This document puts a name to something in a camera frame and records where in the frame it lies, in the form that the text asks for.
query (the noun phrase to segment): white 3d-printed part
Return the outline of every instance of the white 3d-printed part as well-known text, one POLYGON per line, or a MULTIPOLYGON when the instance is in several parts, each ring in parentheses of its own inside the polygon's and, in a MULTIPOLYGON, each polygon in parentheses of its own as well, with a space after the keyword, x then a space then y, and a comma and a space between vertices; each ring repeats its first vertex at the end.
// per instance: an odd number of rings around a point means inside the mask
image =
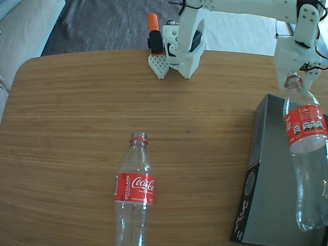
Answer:
POLYGON ((163 79, 170 69, 165 55, 150 55, 148 57, 148 65, 159 79, 163 79))

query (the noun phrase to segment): coca-cola logo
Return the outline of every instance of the coca-cola logo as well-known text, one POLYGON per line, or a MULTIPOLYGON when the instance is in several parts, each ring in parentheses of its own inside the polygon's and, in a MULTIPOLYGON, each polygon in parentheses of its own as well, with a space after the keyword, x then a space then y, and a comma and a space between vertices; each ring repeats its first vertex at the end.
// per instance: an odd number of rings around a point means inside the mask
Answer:
POLYGON ((309 111, 309 109, 300 109, 300 110, 298 110, 298 112, 300 112, 300 113, 304 113, 304 112, 308 112, 309 111))
POLYGON ((136 177, 131 184, 132 188, 142 188, 147 191, 154 192, 154 181, 148 181, 147 179, 141 179, 141 177, 136 177))

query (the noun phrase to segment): coca-cola label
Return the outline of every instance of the coca-cola label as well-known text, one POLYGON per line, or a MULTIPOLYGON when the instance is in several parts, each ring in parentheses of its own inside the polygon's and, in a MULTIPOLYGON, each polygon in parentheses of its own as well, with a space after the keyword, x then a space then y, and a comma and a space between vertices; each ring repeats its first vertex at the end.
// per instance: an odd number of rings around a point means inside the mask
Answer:
POLYGON ((154 178, 145 174, 116 175, 115 201, 153 204, 154 178))
POLYGON ((284 119, 289 145, 301 138, 328 135, 322 110, 316 105, 306 105, 292 110, 284 119))

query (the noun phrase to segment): white cushion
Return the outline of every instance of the white cushion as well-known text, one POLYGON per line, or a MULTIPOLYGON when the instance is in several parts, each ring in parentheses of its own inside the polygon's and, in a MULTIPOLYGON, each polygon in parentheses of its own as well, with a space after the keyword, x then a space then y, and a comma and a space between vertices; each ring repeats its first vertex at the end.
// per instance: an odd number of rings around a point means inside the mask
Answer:
POLYGON ((2 119, 2 114, 4 113, 7 98, 8 98, 7 91, 2 85, 0 85, 0 122, 2 119))
POLYGON ((9 92, 20 66, 49 37, 65 0, 23 0, 0 22, 0 83, 9 92))
POLYGON ((0 0, 0 21, 22 0, 0 0))

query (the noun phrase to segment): orange cap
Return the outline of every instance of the orange cap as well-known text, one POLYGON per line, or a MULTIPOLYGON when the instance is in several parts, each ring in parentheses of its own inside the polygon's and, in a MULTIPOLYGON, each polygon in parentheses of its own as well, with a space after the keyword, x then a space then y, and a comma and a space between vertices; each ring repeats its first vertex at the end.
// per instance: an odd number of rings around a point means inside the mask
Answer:
POLYGON ((159 31, 158 18, 154 13, 148 15, 148 31, 159 31))

